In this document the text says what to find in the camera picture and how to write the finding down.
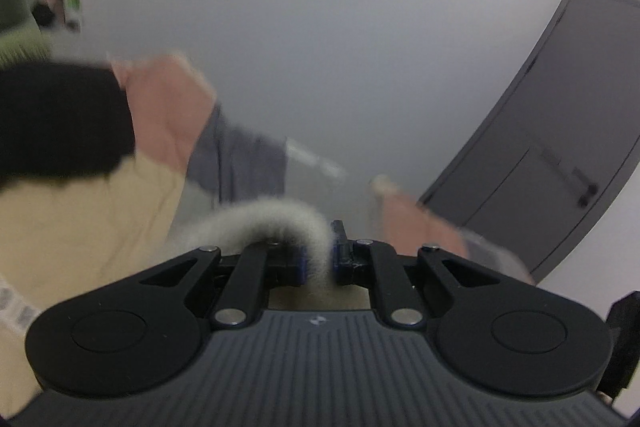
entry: light green fringe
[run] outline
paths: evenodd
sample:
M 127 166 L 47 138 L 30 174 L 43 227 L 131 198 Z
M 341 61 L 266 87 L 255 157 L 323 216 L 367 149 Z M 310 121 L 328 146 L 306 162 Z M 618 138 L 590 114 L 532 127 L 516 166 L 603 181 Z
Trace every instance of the light green fringe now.
M 0 71 L 32 60 L 49 60 L 51 45 L 33 18 L 0 33 Z

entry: white tag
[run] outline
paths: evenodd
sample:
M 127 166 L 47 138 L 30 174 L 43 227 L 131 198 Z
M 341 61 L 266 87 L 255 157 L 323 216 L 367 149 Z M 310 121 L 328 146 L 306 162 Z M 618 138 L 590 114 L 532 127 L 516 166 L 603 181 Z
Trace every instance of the white tag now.
M 40 310 L 31 306 L 6 280 L 0 277 L 0 324 L 23 337 Z

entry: black fabric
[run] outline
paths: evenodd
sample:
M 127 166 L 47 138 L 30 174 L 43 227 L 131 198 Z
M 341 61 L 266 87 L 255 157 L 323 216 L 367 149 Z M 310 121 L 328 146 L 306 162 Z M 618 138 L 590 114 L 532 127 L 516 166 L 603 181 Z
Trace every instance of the black fabric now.
M 32 62 L 0 71 L 0 182 L 107 174 L 134 147 L 110 70 Z

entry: white logo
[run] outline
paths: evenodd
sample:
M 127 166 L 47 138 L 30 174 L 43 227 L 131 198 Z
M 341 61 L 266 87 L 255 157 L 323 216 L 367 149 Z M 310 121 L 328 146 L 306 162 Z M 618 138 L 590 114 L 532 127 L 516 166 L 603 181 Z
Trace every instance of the white logo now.
M 326 322 L 326 318 L 322 317 L 322 315 L 316 315 L 314 318 L 309 319 L 309 322 L 314 326 L 322 326 Z

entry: silver screw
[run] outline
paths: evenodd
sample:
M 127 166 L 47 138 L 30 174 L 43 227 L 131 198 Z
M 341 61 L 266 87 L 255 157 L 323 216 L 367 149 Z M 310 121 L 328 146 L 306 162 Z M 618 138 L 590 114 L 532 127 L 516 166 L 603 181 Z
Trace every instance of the silver screw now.
M 237 326 L 246 320 L 246 313 L 238 308 L 224 308 L 214 315 L 215 320 L 226 326 Z
M 391 313 L 391 320 L 403 326 L 413 326 L 422 320 L 422 314 L 413 308 L 400 308 Z

